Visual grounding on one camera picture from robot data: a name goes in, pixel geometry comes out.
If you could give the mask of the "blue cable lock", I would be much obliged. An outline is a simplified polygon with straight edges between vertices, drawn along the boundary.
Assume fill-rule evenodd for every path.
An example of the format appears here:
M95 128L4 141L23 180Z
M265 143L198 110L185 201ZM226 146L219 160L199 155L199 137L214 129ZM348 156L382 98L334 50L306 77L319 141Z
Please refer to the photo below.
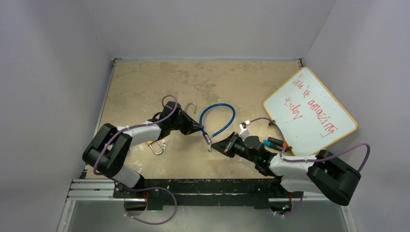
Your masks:
M200 114L200 124L205 123L201 129L203 138L208 146L212 139L228 129L234 122L236 110L228 103L215 103L206 107Z

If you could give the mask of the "small keys of orange padlock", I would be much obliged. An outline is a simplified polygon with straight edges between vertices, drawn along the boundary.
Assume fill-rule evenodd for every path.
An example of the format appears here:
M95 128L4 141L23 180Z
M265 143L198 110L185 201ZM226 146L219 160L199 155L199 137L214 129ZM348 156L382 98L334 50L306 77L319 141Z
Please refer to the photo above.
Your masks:
M170 141L171 141L171 140L164 140L164 141L163 141L163 143L162 143L163 151L165 151L165 150L167 149L167 147L168 147Z

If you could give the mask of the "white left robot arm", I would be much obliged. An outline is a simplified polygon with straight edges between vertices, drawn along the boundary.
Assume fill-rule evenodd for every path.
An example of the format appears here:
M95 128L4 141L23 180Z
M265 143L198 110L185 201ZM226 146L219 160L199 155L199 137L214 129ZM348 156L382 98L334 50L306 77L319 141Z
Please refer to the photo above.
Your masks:
M97 131L82 155L82 160L99 174L125 185L133 198L144 193L144 177L125 164L129 149L146 142L162 140L171 131L190 135L201 131L203 125L191 118L181 105L168 101L161 112L143 124L116 127L105 123Z

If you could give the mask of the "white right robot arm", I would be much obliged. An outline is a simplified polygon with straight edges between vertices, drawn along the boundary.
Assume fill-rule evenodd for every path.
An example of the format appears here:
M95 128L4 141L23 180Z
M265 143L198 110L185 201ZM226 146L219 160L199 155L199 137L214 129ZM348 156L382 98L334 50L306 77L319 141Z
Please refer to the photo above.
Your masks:
M312 192L347 206L361 179L358 170L339 158L330 159L332 154L326 150L300 162L296 157L285 160L278 153L267 150L258 136L242 139L236 132L210 147L230 158L238 155L252 162L262 175L277 178L271 190L279 197L288 192Z

